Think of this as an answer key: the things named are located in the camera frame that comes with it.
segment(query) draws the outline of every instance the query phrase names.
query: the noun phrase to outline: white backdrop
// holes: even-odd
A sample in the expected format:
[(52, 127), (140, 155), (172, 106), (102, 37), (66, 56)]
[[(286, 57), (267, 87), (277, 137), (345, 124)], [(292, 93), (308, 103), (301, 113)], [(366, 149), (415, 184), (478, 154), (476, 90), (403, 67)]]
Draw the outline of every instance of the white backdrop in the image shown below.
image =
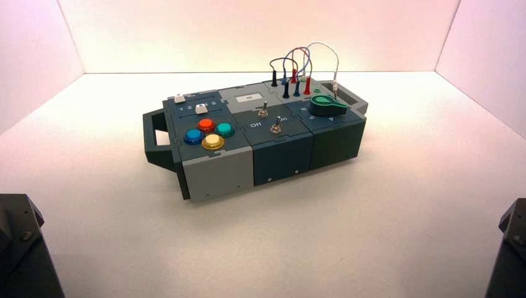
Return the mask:
[(56, 0), (0, 1), (0, 134), (82, 74)]
[(434, 70), (458, 1), (59, 0), (87, 73), (268, 71), (312, 40), (344, 71)]
[(526, 1), (462, 0), (437, 72), (526, 137)]

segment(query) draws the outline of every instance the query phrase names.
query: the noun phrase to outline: carrying handle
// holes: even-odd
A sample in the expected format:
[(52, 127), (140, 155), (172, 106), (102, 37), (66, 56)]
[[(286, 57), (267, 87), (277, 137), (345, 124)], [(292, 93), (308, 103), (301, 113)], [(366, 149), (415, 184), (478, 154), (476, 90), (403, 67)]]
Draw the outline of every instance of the carrying handle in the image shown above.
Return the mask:
[(164, 109), (159, 109), (143, 115), (143, 133), (145, 138), (145, 153), (148, 162), (175, 172), (171, 145), (157, 145), (155, 130), (167, 131)]

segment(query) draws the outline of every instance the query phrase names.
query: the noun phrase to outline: round arcade button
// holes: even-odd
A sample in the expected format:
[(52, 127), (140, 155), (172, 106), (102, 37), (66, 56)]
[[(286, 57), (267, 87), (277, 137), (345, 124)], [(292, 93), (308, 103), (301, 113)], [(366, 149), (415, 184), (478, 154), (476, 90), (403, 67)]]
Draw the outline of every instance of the round arcade button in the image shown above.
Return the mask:
[(207, 135), (201, 142), (201, 146), (203, 146), (204, 149), (208, 150), (217, 150), (221, 148), (224, 144), (225, 139), (222, 138), (220, 135), (216, 135), (215, 133)]
[(189, 145), (196, 145), (203, 140), (205, 135), (199, 129), (190, 129), (184, 135), (184, 142)]
[(223, 138), (228, 138), (234, 134), (234, 128), (232, 125), (223, 122), (216, 126), (215, 132)]
[(202, 132), (212, 132), (215, 127), (215, 124), (210, 119), (201, 119), (197, 124), (197, 128)]

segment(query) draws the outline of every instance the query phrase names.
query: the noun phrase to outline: screw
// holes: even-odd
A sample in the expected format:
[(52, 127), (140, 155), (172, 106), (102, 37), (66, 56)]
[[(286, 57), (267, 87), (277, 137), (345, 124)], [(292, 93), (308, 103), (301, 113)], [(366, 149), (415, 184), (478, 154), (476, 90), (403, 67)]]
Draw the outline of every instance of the screw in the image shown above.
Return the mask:
[(33, 237), (33, 233), (30, 231), (24, 232), (22, 236), (20, 236), (20, 240), (22, 242), (25, 242)]
[(516, 242), (516, 244), (518, 244), (520, 246), (526, 245), (526, 239), (522, 238), (519, 235), (513, 236), (513, 240)]

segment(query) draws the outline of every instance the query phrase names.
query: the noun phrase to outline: red button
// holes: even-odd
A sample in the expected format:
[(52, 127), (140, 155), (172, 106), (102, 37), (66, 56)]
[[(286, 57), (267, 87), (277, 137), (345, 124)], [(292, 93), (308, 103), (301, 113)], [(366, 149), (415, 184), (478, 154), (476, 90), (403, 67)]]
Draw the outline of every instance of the red button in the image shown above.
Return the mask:
[(202, 132), (212, 132), (215, 128), (215, 123), (213, 123), (213, 121), (210, 119), (201, 119), (197, 125), (197, 128)]

